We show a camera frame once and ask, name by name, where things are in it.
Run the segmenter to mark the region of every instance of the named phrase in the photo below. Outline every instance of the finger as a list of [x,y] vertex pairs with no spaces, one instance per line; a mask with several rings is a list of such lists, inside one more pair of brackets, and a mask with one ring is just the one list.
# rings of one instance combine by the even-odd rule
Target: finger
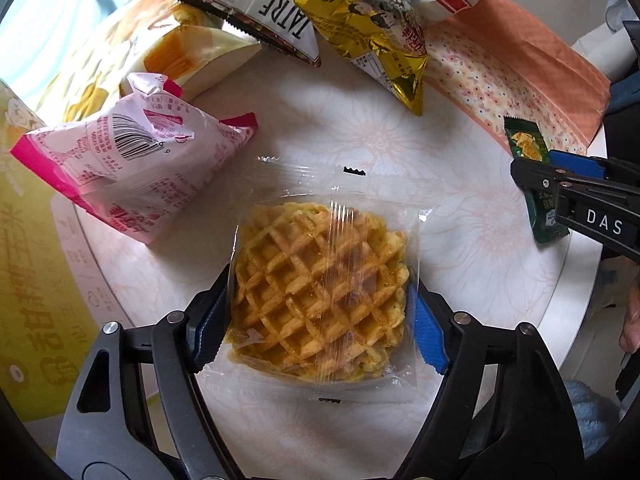
[[640,348],[640,324],[625,323],[618,342],[625,352],[636,352]]
[[630,258],[627,258],[626,256],[622,256],[622,261],[624,262],[625,265],[628,265],[629,267],[637,267],[638,264],[631,260]]
[[631,314],[629,322],[635,322],[640,317],[640,288],[638,282],[633,282],[629,287],[629,294],[626,298],[626,311]]

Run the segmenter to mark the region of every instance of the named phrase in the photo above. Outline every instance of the waffle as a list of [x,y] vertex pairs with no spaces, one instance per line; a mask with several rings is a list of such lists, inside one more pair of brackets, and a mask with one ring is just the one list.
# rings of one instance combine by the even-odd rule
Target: waffle
[[368,212],[254,208],[234,262],[230,358],[318,384],[381,376],[402,341],[405,245]]

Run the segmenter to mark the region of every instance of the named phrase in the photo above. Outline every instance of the floral tablecloth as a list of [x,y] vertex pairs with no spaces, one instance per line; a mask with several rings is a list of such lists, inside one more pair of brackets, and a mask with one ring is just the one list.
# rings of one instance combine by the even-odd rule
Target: floral tablecloth
[[[198,97],[194,104],[219,118],[254,112],[260,130],[172,231],[148,248],[81,214],[132,321],[155,323],[211,285],[231,250],[230,189],[242,192],[249,161],[268,155],[432,182],[434,191],[419,197],[433,207],[422,236],[427,286],[453,310],[487,324],[540,322],[568,238],[544,248],[534,243],[522,193],[510,179],[502,117],[536,120],[550,147],[584,153],[606,106],[607,82],[510,2],[482,2],[465,14],[427,34],[432,59],[420,118],[324,45],[318,70],[265,50]],[[478,23],[487,16],[489,23]],[[510,20],[518,27],[507,26]],[[214,420],[247,476],[284,480],[392,476],[440,383],[420,363],[413,402],[335,404],[277,398],[258,386],[230,390],[221,375],[228,366],[219,354],[198,377]],[[483,398],[490,393],[488,381]]]

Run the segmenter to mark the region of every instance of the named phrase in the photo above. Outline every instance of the green snack packet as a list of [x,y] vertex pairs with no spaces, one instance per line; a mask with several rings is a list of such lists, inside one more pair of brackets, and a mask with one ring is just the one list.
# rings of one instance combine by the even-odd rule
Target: green snack packet
[[[514,157],[521,156],[551,164],[545,139],[536,123],[505,117],[504,131]],[[524,198],[529,211],[533,237],[539,244],[547,244],[569,234],[569,229],[556,222],[556,209],[552,195],[535,189],[525,189]]]

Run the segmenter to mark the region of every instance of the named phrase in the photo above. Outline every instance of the round white table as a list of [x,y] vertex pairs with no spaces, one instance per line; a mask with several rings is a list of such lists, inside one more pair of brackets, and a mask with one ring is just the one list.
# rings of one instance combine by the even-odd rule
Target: round white table
[[[398,197],[433,208],[420,247],[420,276],[453,310],[485,324],[538,325],[556,364],[564,360],[588,305],[600,245],[578,234],[539,248],[510,154],[443,95],[425,88],[417,118],[333,51],[322,68],[264,51],[205,92],[194,105],[215,117],[253,111],[256,136],[150,247],[79,212],[106,281],[132,322],[153,324],[209,288],[228,261],[237,224],[234,194],[248,192],[245,169],[256,156],[358,167],[420,178]],[[604,134],[590,149],[604,155]],[[418,389],[404,404],[332,404],[300,394],[274,395],[254,370],[221,351],[199,374],[207,405],[247,476],[316,480],[389,478],[431,407],[440,376],[418,362]],[[486,374],[479,405],[492,392]]]
[[[589,156],[607,156],[607,144],[602,126],[587,150]],[[569,250],[538,330],[546,346],[561,367],[587,311],[598,272],[602,244],[572,232]]]

